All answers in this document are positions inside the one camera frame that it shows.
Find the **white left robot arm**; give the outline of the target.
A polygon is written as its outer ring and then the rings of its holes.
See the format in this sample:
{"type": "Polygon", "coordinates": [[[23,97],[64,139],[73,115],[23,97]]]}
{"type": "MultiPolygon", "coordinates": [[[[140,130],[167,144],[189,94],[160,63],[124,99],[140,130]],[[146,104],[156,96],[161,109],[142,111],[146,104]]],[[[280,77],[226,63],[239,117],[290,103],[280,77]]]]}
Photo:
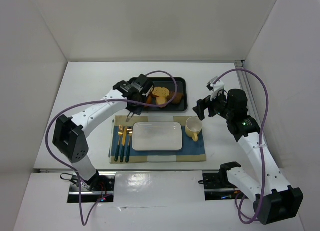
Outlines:
{"type": "Polygon", "coordinates": [[[102,183],[103,179],[88,157],[87,138],[99,125],[119,111],[128,110],[134,115],[140,115],[153,87],[153,81],[141,74],[133,81],[118,82],[98,103],[86,110],[71,117],[64,114],[58,117],[52,142],[91,189],[102,183]]]}

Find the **aluminium rail right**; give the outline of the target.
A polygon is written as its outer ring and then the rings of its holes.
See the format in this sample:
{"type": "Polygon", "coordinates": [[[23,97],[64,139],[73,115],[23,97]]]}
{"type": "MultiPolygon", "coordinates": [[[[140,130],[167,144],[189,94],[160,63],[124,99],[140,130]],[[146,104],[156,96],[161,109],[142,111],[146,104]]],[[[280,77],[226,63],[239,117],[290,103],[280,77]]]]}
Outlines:
{"type": "Polygon", "coordinates": [[[254,101],[253,93],[249,84],[249,77],[250,74],[244,72],[244,71],[236,71],[238,80],[240,83],[240,87],[242,90],[246,92],[246,96],[248,98],[248,113],[250,116],[252,116],[258,123],[259,126],[261,126],[261,120],[257,111],[257,107],[254,101]]]}

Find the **black baking tray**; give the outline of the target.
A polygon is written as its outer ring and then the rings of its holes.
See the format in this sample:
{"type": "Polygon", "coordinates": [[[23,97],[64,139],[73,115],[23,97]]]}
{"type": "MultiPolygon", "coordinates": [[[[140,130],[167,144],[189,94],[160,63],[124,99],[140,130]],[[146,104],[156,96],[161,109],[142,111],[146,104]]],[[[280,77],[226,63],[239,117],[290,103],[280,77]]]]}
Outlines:
{"type": "MultiPolygon", "coordinates": [[[[167,88],[169,91],[175,91],[175,84],[170,77],[150,77],[154,87],[167,88]]],[[[128,103],[128,107],[137,108],[138,111],[142,113],[182,113],[185,112],[188,108],[188,99],[187,99],[187,86],[186,81],[182,77],[174,78],[177,83],[177,92],[178,96],[182,95],[179,104],[173,104],[171,102],[166,107],[144,107],[142,105],[128,103]]]]}

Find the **white rectangular plate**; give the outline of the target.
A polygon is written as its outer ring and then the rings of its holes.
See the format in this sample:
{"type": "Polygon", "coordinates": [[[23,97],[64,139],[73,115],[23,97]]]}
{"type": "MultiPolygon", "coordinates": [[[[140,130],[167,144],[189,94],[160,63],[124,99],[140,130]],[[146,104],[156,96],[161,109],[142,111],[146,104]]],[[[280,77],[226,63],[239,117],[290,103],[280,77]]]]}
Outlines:
{"type": "Polygon", "coordinates": [[[179,151],[183,147],[182,126],[178,122],[137,122],[133,126],[135,151],[179,151]]]}

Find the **dark brown bread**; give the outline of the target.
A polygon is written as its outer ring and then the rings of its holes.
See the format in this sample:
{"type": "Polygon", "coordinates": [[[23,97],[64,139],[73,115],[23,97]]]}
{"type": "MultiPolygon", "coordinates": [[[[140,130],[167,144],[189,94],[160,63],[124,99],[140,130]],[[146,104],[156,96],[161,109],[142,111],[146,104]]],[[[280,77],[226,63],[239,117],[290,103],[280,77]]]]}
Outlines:
{"type": "MultiPolygon", "coordinates": [[[[174,97],[174,95],[175,95],[175,92],[171,91],[169,93],[169,96],[167,97],[167,100],[170,101],[174,97]]],[[[178,105],[178,104],[181,103],[183,98],[184,98],[184,94],[180,93],[180,92],[177,92],[176,95],[175,95],[175,98],[172,100],[171,104],[178,105]]]]}

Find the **orange frosted round bread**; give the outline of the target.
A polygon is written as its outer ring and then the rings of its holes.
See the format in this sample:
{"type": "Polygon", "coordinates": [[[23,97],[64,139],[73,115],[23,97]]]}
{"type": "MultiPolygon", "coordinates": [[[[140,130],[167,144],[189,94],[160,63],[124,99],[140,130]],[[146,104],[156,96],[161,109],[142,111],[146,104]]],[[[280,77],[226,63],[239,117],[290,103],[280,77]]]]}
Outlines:
{"type": "Polygon", "coordinates": [[[152,104],[153,102],[153,96],[152,96],[152,92],[150,92],[150,94],[148,95],[148,98],[146,100],[146,104],[152,104]]]}

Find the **blue beige placemat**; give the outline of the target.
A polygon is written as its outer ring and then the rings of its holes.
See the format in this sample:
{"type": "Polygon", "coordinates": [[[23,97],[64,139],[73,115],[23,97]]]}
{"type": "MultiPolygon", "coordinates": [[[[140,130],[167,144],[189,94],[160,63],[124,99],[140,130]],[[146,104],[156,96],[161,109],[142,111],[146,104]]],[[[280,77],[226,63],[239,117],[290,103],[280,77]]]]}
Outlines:
{"type": "Polygon", "coordinates": [[[111,164],[126,163],[126,151],[129,142],[127,133],[124,149],[124,160],[120,162],[122,149],[122,139],[120,142],[118,161],[115,162],[115,152],[118,145],[118,129],[120,125],[125,127],[133,127],[139,122],[175,122],[181,124],[182,127],[182,149],[178,151],[136,151],[132,148],[132,137],[130,142],[130,158],[129,163],[183,163],[183,162],[205,162],[206,152],[203,134],[200,133],[198,141],[194,142],[185,132],[185,125],[189,116],[134,116],[129,122],[126,122],[126,116],[115,116],[112,121],[112,139],[109,150],[109,158],[111,164]]]}

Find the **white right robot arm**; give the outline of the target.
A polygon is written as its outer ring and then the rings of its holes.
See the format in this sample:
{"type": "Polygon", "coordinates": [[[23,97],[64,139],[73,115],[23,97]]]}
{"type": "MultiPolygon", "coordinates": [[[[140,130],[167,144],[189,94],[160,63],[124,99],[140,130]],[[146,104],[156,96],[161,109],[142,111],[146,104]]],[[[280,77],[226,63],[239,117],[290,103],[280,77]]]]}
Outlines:
{"type": "Polygon", "coordinates": [[[199,99],[193,108],[200,120],[208,110],[210,118],[218,115],[226,120],[229,132],[244,150],[259,178],[255,181],[238,162],[220,166],[217,182],[236,187],[253,203],[256,220],[263,225],[296,217],[304,195],[284,177],[273,159],[257,121],[249,115],[248,98],[240,89],[219,91],[216,97],[199,99]]]}

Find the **small round bun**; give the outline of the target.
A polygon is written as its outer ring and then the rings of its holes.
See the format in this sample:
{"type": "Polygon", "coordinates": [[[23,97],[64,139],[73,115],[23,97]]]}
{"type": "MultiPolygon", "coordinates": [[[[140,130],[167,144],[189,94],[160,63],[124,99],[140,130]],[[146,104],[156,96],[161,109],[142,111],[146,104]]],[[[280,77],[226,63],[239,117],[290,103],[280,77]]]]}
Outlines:
{"type": "Polygon", "coordinates": [[[164,107],[167,106],[168,100],[164,96],[159,96],[159,97],[156,98],[155,102],[160,108],[164,108],[164,107]]]}

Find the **sliced baguette bread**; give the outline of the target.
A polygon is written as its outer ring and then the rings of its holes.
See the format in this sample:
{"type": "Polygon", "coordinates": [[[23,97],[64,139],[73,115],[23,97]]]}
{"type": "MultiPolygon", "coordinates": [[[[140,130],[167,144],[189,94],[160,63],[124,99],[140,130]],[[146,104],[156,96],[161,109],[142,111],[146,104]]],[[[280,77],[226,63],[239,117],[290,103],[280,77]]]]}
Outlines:
{"type": "Polygon", "coordinates": [[[151,95],[154,98],[158,97],[168,97],[170,95],[170,90],[165,87],[155,87],[153,91],[151,92],[151,95]]]}

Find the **yellow ceramic mug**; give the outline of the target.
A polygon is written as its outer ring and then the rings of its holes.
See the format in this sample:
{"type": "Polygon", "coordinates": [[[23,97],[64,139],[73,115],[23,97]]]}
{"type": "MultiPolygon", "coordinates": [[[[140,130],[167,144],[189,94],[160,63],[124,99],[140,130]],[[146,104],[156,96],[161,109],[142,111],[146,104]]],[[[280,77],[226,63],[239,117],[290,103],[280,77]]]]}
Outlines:
{"type": "Polygon", "coordinates": [[[198,117],[190,117],[185,123],[185,133],[194,142],[199,140],[199,134],[203,129],[203,124],[198,117]]]}

